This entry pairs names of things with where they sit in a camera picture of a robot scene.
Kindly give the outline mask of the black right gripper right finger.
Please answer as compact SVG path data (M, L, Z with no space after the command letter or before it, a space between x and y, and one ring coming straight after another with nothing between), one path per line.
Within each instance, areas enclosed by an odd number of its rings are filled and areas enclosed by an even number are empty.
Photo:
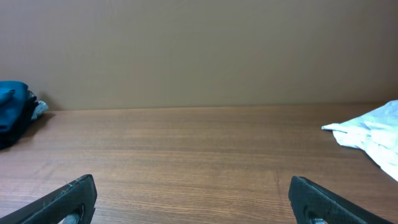
M292 177L289 200L298 224L392 224L305 177Z

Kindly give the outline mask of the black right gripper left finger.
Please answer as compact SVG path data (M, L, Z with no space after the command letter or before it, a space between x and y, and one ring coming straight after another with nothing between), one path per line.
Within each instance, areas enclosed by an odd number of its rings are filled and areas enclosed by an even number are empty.
M90 224L96 199L94 178L91 174L86 174L2 217L1 224Z

